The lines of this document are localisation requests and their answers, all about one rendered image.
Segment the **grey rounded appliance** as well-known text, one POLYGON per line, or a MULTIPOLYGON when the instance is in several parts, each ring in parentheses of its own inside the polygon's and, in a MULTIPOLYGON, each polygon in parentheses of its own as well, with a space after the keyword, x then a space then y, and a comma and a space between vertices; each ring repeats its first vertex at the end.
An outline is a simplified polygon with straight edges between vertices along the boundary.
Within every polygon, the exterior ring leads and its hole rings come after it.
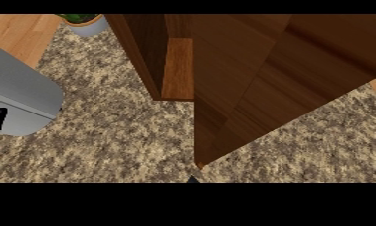
POLYGON ((36 133, 56 118, 62 102, 59 85, 0 49, 0 134, 36 133))

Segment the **grey plant pot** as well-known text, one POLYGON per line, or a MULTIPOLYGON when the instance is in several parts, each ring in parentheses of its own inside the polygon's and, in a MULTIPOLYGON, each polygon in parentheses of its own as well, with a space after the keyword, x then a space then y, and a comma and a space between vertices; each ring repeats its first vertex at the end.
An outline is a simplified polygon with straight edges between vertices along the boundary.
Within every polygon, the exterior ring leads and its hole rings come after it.
POLYGON ((101 34, 109 27, 104 14, 59 14, 73 32, 81 37, 101 34))

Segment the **brown wooden cabinet door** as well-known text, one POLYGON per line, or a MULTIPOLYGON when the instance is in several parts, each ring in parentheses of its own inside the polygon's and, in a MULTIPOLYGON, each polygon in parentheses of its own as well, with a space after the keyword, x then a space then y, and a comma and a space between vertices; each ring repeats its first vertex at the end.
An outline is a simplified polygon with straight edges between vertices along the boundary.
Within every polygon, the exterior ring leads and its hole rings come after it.
POLYGON ((192 49, 205 167, 376 79, 376 14, 196 14, 192 49))

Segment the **brown wooden cabinet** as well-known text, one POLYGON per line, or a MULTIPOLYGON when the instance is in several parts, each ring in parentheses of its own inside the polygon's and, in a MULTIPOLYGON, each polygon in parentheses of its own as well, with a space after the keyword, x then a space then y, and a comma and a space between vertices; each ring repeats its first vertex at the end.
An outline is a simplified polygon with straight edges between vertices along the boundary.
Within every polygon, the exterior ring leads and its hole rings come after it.
POLYGON ((194 101, 189 14, 107 14, 112 30, 157 101, 194 101))

